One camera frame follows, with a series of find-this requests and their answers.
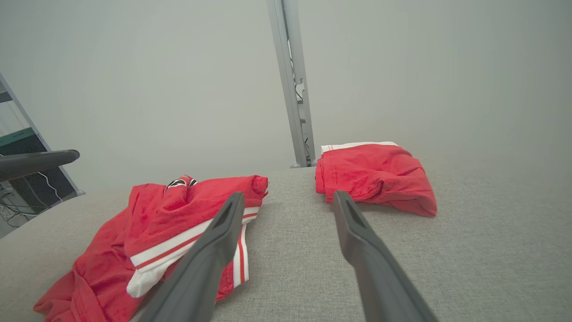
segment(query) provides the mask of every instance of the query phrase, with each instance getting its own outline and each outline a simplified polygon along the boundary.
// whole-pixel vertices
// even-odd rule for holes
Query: black armrest
[[[76,150],[0,156],[0,182],[59,167],[79,157]]]

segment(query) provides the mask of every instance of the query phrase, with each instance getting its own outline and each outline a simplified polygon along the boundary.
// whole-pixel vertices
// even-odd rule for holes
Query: green panel
[[[16,131],[14,133],[10,133],[0,138],[0,147],[3,147],[12,142],[16,142],[17,140],[21,140],[23,138],[27,138],[28,136],[32,135],[35,135],[35,133],[31,127],[21,129],[20,131]]]

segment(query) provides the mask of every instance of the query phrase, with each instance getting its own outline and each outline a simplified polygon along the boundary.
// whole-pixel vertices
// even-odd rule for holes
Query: white stripe
[[[244,216],[256,214],[260,210],[260,207],[248,207],[244,209]]]
[[[248,281],[248,252],[247,252],[247,226],[243,225],[243,234],[240,238],[240,242],[243,245],[243,256],[244,256],[244,281]]]
[[[240,285],[240,248],[238,244],[236,245],[235,256],[232,258],[232,281],[234,287]]]
[[[386,142],[356,142],[356,143],[334,144],[334,145],[322,146],[321,150],[322,150],[322,154],[324,154],[328,151],[364,146],[366,144],[378,144],[380,146],[397,146],[397,147],[399,146],[399,145],[397,145],[393,142],[390,142],[390,141],[386,141]]]
[[[250,215],[250,214],[256,214],[259,209],[260,209],[260,207],[245,208],[243,216]],[[255,217],[256,216],[253,216],[250,218],[244,218],[243,222],[250,222]],[[196,236],[202,234],[207,229],[207,227],[210,225],[211,222],[212,222],[212,219],[209,219],[205,222],[202,222],[202,223],[196,225],[195,227],[192,227],[190,229],[187,229],[186,231],[183,231],[179,235],[171,237],[170,239],[168,239],[168,240],[166,240],[160,244],[157,244],[153,247],[145,249],[141,253],[138,253],[136,255],[131,256],[131,262],[133,263],[133,266],[141,265],[144,262],[147,262],[148,260],[151,260],[152,258],[155,258],[155,257],[167,252],[168,250],[177,247],[178,245],[181,245],[182,243],[186,242],[187,240],[192,239],[193,237],[196,237]],[[181,249],[188,250],[189,248],[190,247],[187,248],[187,246],[185,246]],[[164,262],[164,261],[168,260],[168,258],[171,258],[171,255],[172,254],[170,254],[169,256],[160,258],[159,260],[157,260],[157,262]]]
[[[150,263],[149,265],[145,265],[145,266],[139,268],[138,271],[141,273],[144,273],[144,272],[147,272],[149,270],[156,268],[157,266],[161,266],[168,261],[170,261],[172,264],[172,263],[176,262],[179,258],[183,257],[185,254],[187,254],[189,249],[191,247],[193,247],[194,243],[196,243],[196,242],[197,241],[190,242],[188,245],[185,245],[185,246],[175,250],[173,253],[168,254],[165,257],[161,257],[160,260],[157,260],[155,262]]]
[[[205,222],[199,223],[195,227],[187,229],[179,235],[176,235],[160,244],[156,244],[151,248],[145,249],[143,252],[138,253],[137,255],[131,256],[131,262],[134,266],[141,265],[144,262],[147,262],[148,260],[167,252],[169,249],[181,245],[187,240],[202,234],[212,221],[213,219],[209,219]]]
[[[127,284],[127,293],[129,293],[131,297],[141,297],[147,294],[147,292],[161,280],[161,277],[165,274],[167,268],[177,260],[178,258],[173,258],[172,260],[166,261],[160,266],[145,272],[141,272],[136,269],[135,272],[133,272],[133,276],[131,276],[131,280],[129,280],[129,283]]]

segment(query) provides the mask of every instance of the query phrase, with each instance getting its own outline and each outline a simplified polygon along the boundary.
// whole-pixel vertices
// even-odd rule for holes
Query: red clothing
[[[316,192],[325,194],[326,203],[332,203],[336,190],[343,190],[356,202],[377,203],[422,216],[437,214],[425,170],[407,150],[391,144],[340,147],[324,146],[325,152],[318,159]]]
[[[217,300],[226,297],[248,280],[244,233],[267,187],[268,179],[261,176],[200,183],[183,176],[168,187],[133,187],[127,208],[99,229],[71,271],[42,296],[34,311],[46,315],[46,321],[129,321],[147,291],[168,269],[168,274],[172,271],[226,199],[242,191],[245,211],[239,245],[233,262],[223,270]]]

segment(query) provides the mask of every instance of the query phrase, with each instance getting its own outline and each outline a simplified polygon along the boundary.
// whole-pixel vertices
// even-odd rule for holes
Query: gray metal frame
[[[36,135],[38,136],[39,140],[42,142],[42,144],[46,148],[46,150],[52,151],[50,146],[47,144],[47,142],[43,139],[42,135],[39,133],[38,128],[35,126],[34,122],[32,122],[32,119],[30,118],[28,113],[26,113],[26,110],[24,110],[24,107],[22,107],[22,104],[20,104],[20,101],[16,98],[16,95],[14,95],[14,92],[12,92],[10,85],[8,85],[8,83],[6,82],[6,79],[4,78],[4,76],[2,76],[2,73],[0,73],[0,83],[2,83],[4,85],[4,87],[8,91],[8,94],[10,94],[10,97],[12,97],[12,101],[14,101],[14,103],[16,104],[16,106],[18,107],[18,109],[20,110],[22,115],[24,115],[24,118],[26,119],[26,121],[28,122],[30,127],[34,130],[34,133],[36,133]],[[73,190],[75,190],[77,192],[77,195],[84,195],[85,192],[83,192],[83,190],[79,190],[77,188],[76,184],[70,178],[69,174],[67,174],[66,170],[63,167],[59,167],[59,169],[62,171],[63,175],[66,177],[67,181],[70,183]]]
[[[296,99],[296,87],[293,82],[294,75],[292,72],[292,65],[290,63],[290,50],[288,48],[288,36],[286,23],[284,21],[282,1],[267,0],[267,5],[268,15],[270,17],[270,26],[272,28],[272,37],[274,38],[274,47],[276,49],[276,57],[278,58],[280,79],[284,90],[284,101],[286,102],[288,121],[290,123],[290,133],[292,135],[292,143],[294,145],[294,154],[296,155],[297,164],[293,167],[305,167],[307,164],[306,151],[304,149],[302,124]]]
[[[294,74],[296,75],[296,84],[304,84],[302,104],[298,104],[298,106],[304,110],[310,160],[313,161],[312,165],[315,166],[316,150],[314,149],[314,134],[312,131],[312,116],[310,114],[308,81],[306,79],[302,35],[300,32],[300,18],[298,16],[298,0],[283,0],[283,3],[288,39],[290,40],[290,52],[292,53],[292,63],[294,66]]]

